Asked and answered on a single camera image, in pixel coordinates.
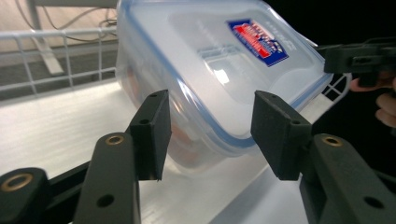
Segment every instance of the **blue label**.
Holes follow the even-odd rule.
[[[267,66],[289,58],[275,37],[254,20],[228,21],[228,24],[239,41]]]

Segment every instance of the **plastic container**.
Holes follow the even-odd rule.
[[[116,76],[136,106],[168,89],[169,155],[200,170],[257,150],[254,91],[301,110],[332,80],[324,60],[259,0],[121,0]]]

